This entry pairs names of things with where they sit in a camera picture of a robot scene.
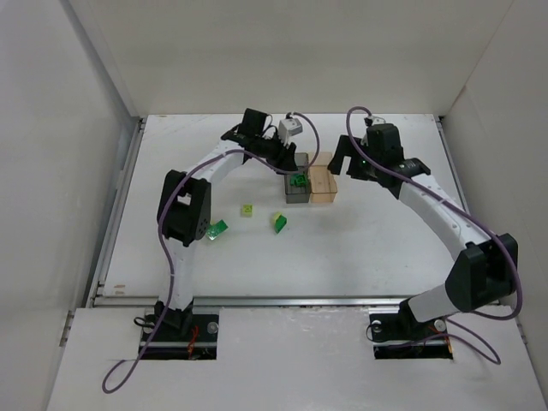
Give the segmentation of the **dark green square lego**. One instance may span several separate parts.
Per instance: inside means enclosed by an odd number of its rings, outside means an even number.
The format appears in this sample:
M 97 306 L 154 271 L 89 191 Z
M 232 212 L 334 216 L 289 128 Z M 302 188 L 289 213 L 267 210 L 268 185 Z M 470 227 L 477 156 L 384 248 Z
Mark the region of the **dark green square lego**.
M 301 187 L 306 187 L 307 184 L 308 184 L 308 179 L 307 179 L 307 175 L 306 174 L 295 174 L 294 176 L 299 176 L 300 177 L 300 186 L 298 188 L 301 188 Z

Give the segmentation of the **light green curved lego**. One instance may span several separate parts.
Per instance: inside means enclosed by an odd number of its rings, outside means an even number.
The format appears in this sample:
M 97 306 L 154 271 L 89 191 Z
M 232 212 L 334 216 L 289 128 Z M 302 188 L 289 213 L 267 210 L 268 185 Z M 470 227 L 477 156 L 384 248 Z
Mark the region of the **light green curved lego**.
M 271 215 L 271 223 L 275 224 L 276 221 L 282 216 L 281 212 L 275 212 Z

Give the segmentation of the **dark green curved lego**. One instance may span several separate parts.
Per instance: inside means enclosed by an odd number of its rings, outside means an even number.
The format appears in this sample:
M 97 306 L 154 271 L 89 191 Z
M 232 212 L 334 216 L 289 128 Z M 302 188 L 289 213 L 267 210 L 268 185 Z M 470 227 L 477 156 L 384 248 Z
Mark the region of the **dark green curved lego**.
M 287 224 L 287 218 L 280 214 L 274 220 L 273 229 L 276 234 L 280 233 Z

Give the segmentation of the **light green square lego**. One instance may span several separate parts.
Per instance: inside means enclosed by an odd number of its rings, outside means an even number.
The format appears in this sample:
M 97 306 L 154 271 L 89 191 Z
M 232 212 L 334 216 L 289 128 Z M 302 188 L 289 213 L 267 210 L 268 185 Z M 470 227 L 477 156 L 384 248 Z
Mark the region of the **light green square lego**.
M 241 206 L 241 215 L 243 217 L 251 217 L 253 215 L 253 205 L 244 204 Z

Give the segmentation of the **dark green lego plate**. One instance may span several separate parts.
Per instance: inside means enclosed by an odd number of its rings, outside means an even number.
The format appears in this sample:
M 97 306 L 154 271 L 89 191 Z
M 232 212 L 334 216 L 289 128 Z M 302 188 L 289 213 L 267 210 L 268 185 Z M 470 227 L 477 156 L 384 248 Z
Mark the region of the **dark green lego plate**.
M 223 219 L 220 219 L 214 223 L 211 223 L 205 233 L 207 238 L 211 241 L 214 241 L 222 233 L 224 233 L 229 228 L 228 224 L 225 223 Z

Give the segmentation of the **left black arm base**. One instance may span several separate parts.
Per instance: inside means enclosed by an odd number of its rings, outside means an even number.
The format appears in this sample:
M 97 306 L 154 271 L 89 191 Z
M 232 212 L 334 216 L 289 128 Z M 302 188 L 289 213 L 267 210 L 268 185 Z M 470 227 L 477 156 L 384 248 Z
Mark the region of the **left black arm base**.
M 159 301 L 151 311 L 134 318 L 140 327 L 138 352 L 146 347 L 142 360 L 215 360 L 219 333 L 219 311 L 194 310 L 194 304 L 185 310 L 169 310 L 160 323 L 152 341 L 152 334 L 164 305 Z

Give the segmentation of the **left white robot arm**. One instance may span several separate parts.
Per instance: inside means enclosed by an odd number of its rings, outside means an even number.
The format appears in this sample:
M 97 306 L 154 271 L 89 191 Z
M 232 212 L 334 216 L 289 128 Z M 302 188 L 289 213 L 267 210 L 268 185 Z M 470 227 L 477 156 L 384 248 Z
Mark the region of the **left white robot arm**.
M 296 145 L 290 141 L 302 132 L 301 122 L 288 114 L 265 135 L 267 114 L 247 109 L 241 122 L 225 132 L 215 148 L 193 168 L 171 170 L 164 178 L 158 206 L 158 238 L 167 257 L 170 276 L 154 312 L 162 326 L 180 334 L 191 324 L 192 257 L 195 242 L 211 222 L 211 191 L 232 170 L 257 158 L 278 174 L 297 171 Z

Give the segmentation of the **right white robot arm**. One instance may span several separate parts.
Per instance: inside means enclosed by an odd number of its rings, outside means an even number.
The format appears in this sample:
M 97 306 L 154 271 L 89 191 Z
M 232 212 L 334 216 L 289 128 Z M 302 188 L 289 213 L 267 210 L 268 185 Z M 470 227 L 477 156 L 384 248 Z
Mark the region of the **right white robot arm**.
M 420 340 L 435 322 L 455 313 L 470 313 L 518 290 L 518 246 L 509 234 L 482 229 L 450 199 L 418 158 L 405 158 L 398 128 L 372 125 L 365 139 L 340 136 L 328 165 L 334 175 L 372 181 L 414 211 L 441 240 L 454 260 L 437 287 L 402 301 L 397 312 L 370 317 L 376 343 Z

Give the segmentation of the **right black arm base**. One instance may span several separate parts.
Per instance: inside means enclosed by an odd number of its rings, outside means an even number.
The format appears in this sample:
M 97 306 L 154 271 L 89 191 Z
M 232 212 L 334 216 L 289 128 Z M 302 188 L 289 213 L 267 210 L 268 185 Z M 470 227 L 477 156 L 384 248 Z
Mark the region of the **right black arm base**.
M 400 307 L 368 310 L 366 337 L 376 360 L 452 360 L 452 348 L 444 318 L 417 322 Z

